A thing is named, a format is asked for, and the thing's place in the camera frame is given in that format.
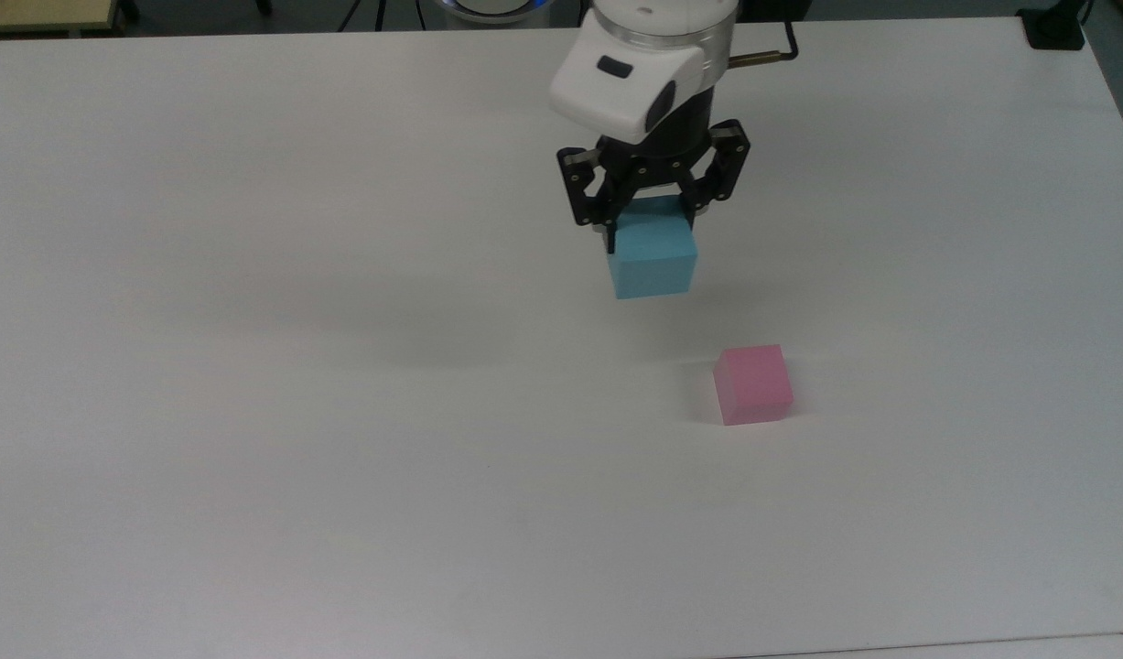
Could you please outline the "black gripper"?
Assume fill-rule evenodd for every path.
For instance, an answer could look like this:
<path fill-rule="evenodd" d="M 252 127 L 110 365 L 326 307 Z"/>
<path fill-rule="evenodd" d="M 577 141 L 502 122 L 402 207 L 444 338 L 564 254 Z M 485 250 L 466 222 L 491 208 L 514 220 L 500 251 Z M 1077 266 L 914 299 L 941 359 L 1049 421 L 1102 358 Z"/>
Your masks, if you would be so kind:
<path fill-rule="evenodd" d="M 675 108 L 637 145 L 603 136 L 593 147 L 562 147 L 556 153 L 574 221 L 601 234 L 604 250 L 617 251 L 617 226 L 632 199 L 632 177 L 652 175 L 675 161 L 682 163 L 681 204 L 686 217 L 707 212 L 712 201 L 729 200 L 750 152 L 742 123 L 731 118 L 710 128 L 715 88 Z M 702 176 L 694 165 L 711 150 Z"/>

